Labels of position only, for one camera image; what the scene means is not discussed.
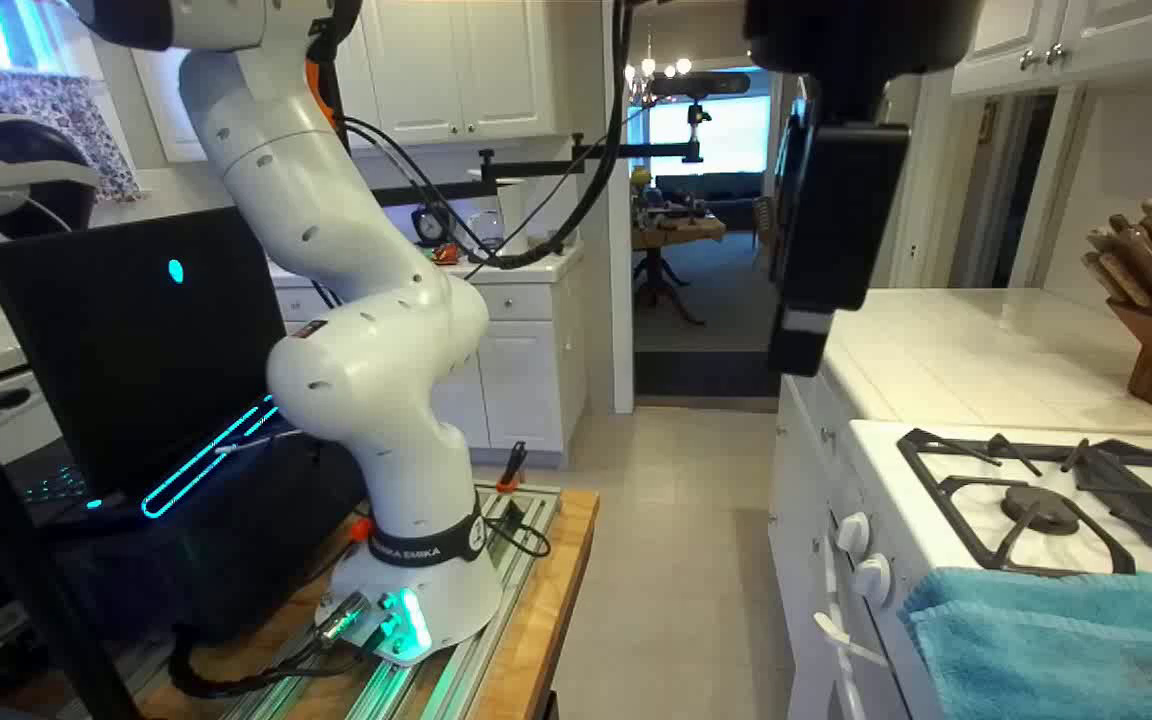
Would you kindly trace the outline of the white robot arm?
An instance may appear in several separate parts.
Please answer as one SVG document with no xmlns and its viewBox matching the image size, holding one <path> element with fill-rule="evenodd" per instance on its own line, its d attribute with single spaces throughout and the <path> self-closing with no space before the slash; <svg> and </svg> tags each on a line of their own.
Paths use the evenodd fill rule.
<svg viewBox="0 0 1152 720">
<path fill-rule="evenodd" d="M 335 604 L 381 612 L 375 656 L 416 664 L 499 612 L 469 441 L 432 389 L 488 334 L 484 297 L 375 206 L 309 83 L 361 0 L 73 0 L 111 46 L 178 57 L 178 99 L 258 247 L 335 304 L 267 351 L 283 420 L 361 464 L 373 537 L 331 570 Z"/>
</svg>

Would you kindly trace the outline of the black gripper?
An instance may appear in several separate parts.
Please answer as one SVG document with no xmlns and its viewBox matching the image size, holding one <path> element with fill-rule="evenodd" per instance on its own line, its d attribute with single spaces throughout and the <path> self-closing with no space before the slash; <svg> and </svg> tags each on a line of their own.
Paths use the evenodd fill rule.
<svg viewBox="0 0 1152 720">
<path fill-rule="evenodd" d="M 884 83 L 955 67 L 985 0 L 747 0 L 743 41 L 807 83 L 775 151 L 775 322 L 769 367 L 815 376 L 835 311 L 863 304 L 909 131 L 881 125 Z"/>
</svg>

